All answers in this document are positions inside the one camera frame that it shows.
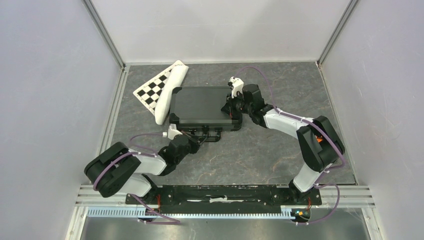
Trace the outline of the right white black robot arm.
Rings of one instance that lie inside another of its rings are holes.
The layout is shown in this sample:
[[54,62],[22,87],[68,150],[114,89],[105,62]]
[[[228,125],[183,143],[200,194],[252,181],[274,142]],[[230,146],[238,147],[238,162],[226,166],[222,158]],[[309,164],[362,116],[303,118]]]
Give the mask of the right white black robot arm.
[[231,92],[222,112],[231,117],[249,115],[256,125],[298,140],[304,164],[290,181],[288,196],[293,203],[302,204],[322,173],[343,158],[345,146],[333,125],[325,116],[301,117],[265,103],[256,84],[245,85],[241,79],[231,78],[228,85]]

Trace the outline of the black poker set case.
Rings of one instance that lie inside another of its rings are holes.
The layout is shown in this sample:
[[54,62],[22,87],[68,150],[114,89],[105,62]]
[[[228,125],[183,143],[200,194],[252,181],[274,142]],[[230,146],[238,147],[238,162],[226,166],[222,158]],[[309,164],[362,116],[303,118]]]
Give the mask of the black poker set case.
[[186,86],[172,90],[169,124],[176,124],[182,133],[208,136],[208,142],[217,142],[221,132],[238,131],[242,119],[231,119],[221,112],[227,95],[231,94],[225,86]]

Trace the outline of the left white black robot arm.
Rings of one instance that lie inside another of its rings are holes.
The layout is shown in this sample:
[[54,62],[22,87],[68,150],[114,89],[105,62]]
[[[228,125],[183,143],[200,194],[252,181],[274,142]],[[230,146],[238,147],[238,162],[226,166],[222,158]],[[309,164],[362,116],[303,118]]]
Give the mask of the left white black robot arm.
[[90,161],[83,172],[94,191],[104,198],[117,193],[135,194],[145,204],[153,203],[157,190],[148,175],[166,176],[190,154],[198,152],[209,138],[207,134],[187,132],[153,132],[152,136],[167,137],[169,144],[159,151],[144,147],[144,152],[127,147],[119,141]]

